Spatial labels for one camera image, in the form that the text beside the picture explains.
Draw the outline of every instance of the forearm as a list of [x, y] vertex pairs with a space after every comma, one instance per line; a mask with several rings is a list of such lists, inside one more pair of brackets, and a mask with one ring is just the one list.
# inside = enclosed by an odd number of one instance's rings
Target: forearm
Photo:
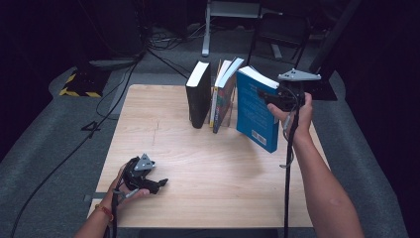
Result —
[[[101, 201], [100, 205], [106, 207], [108, 210], [111, 209], [111, 200], [112, 197], [107, 194], [107, 196]], [[86, 222], [74, 235], [76, 238], [102, 238], [104, 236], [106, 227], [110, 222], [110, 217], [100, 208], [95, 208], [92, 213], [87, 218]]]
[[343, 187], [328, 169], [309, 134], [296, 137], [306, 203], [318, 237], [363, 237], [356, 210]]

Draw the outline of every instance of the blue book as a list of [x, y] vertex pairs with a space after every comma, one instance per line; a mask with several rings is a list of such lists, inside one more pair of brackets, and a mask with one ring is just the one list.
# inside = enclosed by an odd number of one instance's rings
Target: blue book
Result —
[[237, 130], [268, 152], [277, 150], [278, 120], [266, 108], [258, 89], [276, 94], [278, 82], [265, 77], [250, 66], [237, 71], [238, 123]]

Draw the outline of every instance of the book spine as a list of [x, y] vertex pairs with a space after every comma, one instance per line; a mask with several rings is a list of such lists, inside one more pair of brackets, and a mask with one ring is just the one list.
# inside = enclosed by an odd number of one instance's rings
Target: book spine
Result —
[[213, 96], [212, 96], [212, 102], [211, 102], [210, 122], [209, 122], [210, 128], [213, 128], [214, 126], [214, 117], [216, 113], [216, 103], [217, 103], [217, 91], [218, 91], [218, 87], [215, 86], [213, 88]]
[[214, 124], [213, 124], [213, 133], [219, 131], [220, 125], [222, 124], [221, 113], [224, 107], [224, 88], [218, 88], [217, 90], [217, 99], [216, 99], [216, 110], [214, 113]]

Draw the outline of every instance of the black book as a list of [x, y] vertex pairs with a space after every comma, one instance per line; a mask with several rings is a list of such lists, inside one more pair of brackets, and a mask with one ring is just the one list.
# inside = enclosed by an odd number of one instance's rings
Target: black book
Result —
[[185, 83], [189, 106], [189, 120], [194, 128], [201, 128], [211, 103], [210, 62], [198, 61]]

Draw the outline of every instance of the wooden table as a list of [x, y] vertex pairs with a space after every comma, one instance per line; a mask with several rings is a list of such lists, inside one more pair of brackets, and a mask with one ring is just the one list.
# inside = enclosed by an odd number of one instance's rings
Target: wooden table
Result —
[[[188, 120], [184, 86], [132, 85], [96, 192], [105, 192], [120, 167], [146, 153], [156, 167], [148, 179], [168, 178], [158, 194], [129, 203], [119, 227], [268, 228], [283, 226], [286, 142], [270, 154], [230, 127], [213, 134]], [[325, 158], [315, 129], [314, 142]], [[92, 207], [99, 202], [94, 199]], [[299, 166], [291, 166], [290, 227], [311, 227]]]

